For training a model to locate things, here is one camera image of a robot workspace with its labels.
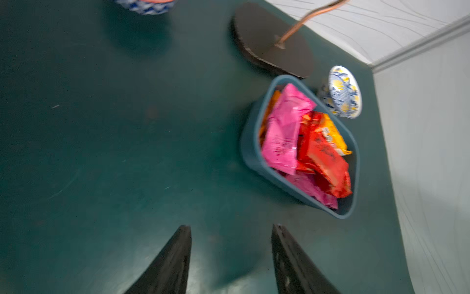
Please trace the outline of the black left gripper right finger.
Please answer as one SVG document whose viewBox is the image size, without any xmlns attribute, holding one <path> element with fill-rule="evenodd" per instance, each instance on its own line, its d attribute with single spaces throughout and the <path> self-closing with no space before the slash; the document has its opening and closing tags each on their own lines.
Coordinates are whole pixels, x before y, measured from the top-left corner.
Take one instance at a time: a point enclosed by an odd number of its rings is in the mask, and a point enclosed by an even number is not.
<svg viewBox="0 0 470 294">
<path fill-rule="evenodd" d="M 280 294 L 339 293 L 285 226 L 272 227 L 271 245 L 275 278 Z"/>
</svg>

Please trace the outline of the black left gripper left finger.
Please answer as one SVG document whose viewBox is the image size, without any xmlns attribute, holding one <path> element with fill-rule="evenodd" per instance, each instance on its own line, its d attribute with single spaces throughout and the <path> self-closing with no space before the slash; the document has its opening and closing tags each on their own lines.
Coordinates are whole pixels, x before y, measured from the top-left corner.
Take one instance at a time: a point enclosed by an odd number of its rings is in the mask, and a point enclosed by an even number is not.
<svg viewBox="0 0 470 294">
<path fill-rule="evenodd" d="M 185 294 L 191 250 L 191 227 L 181 225 L 126 293 Z"/>
</svg>

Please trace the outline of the red tea bag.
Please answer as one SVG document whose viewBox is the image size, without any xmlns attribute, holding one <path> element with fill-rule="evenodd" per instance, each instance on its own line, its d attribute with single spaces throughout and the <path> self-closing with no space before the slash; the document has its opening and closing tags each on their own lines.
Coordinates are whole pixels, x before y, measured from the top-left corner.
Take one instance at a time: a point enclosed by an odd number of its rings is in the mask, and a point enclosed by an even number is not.
<svg viewBox="0 0 470 294">
<path fill-rule="evenodd" d="M 303 116 L 297 141 L 297 171 L 314 174 L 317 185 L 336 198 L 352 194 L 349 165 L 324 137 L 316 132 L 318 111 Z"/>
</svg>

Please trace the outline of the long pink tea bag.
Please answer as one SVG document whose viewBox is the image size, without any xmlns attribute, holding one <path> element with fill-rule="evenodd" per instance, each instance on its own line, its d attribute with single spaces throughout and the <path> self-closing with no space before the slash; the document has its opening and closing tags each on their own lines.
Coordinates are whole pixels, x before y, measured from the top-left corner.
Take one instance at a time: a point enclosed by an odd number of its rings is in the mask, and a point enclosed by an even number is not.
<svg viewBox="0 0 470 294">
<path fill-rule="evenodd" d="M 317 105 L 292 83 L 280 93 L 268 115 L 261 154 L 268 165 L 288 175 L 297 169 L 297 141 L 303 116 Z"/>
</svg>

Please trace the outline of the yellow orange tea bag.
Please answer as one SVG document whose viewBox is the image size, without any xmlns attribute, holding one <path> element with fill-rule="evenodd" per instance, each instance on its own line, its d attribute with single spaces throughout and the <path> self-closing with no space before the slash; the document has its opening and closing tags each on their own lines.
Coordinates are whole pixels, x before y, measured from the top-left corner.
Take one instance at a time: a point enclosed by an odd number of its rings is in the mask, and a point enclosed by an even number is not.
<svg viewBox="0 0 470 294">
<path fill-rule="evenodd" d="M 353 153 L 348 149 L 347 144 L 328 114 L 319 113 L 319 125 L 316 132 L 320 133 L 326 142 L 341 156 L 347 156 Z"/>
</svg>

